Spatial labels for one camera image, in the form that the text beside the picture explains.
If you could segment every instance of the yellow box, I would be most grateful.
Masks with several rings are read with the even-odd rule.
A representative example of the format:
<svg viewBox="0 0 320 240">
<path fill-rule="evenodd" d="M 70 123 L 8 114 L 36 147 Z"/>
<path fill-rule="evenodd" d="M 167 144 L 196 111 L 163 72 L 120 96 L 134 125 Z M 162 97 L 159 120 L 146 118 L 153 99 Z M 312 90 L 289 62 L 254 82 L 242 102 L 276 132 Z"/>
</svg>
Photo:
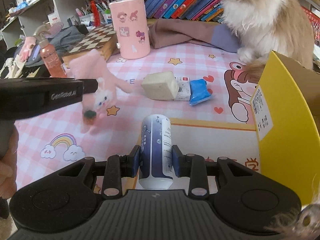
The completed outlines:
<svg viewBox="0 0 320 240">
<path fill-rule="evenodd" d="M 320 74 L 271 52 L 251 105 L 261 173 L 310 203 L 320 179 Z"/>
</svg>

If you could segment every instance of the blue packet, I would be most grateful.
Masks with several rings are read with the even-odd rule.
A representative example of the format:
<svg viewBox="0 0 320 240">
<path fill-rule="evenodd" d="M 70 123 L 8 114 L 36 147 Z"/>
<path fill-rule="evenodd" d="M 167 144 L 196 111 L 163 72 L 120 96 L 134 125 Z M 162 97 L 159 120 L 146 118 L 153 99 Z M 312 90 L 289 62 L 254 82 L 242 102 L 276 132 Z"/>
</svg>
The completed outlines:
<svg viewBox="0 0 320 240">
<path fill-rule="evenodd" d="M 190 81 L 190 87 L 191 98 L 189 104 L 191 106 L 195 106 L 211 98 L 211 94 L 207 91 L 207 82 L 203 78 Z"/>
</svg>

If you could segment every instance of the spray bottle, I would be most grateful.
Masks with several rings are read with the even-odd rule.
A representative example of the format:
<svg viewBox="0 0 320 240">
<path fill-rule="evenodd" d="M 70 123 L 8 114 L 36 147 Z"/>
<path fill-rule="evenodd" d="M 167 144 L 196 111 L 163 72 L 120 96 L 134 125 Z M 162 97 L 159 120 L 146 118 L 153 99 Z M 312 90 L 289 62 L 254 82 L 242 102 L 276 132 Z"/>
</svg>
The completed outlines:
<svg viewBox="0 0 320 240">
<path fill-rule="evenodd" d="M 41 48 L 40 55 L 50 75 L 56 78 L 66 78 L 66 72 L 55 47 L 50 44 L 48 39 L 45 37 L 45 34 L 50 34 L 49 28 L 50 23 L 43 24 L 37 28 L 33 36 L 39 41 L 39 46 Z"/>
</svg>

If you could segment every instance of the chessboard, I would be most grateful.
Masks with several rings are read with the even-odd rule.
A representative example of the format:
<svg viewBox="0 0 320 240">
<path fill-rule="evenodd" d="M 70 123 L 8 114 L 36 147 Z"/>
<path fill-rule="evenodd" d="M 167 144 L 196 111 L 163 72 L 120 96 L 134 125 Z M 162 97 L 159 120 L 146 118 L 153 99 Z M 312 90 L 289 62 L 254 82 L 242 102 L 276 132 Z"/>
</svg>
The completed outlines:
<svg viewBox="0 0 320 240">
<path fill-rule="evenodd" d="M 62 59 L 66 65 L 92 49 L 97 49 L 105 57 L 106 60 L 110 58 L 116 49 L 117 37 L 112 24 L 107 24 L 95 28 L 89 32 L 86 37 L 79 42 L 71 51 L 66 53 Z"/>
</svg>

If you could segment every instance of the pink tumbler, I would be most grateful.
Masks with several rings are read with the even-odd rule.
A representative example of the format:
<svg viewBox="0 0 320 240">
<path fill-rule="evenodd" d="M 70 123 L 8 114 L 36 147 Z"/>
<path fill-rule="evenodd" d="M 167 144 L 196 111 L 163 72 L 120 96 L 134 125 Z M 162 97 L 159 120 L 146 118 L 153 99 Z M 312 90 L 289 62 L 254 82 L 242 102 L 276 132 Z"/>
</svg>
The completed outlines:
<svg viewBox="0 0 320 240">
<path fill-rule="evenodd" d="M 150 53 L 144 0 L 121 0 L 109 4 L 117 47 L 125 59 L 137 59 Z"/>
</svg>

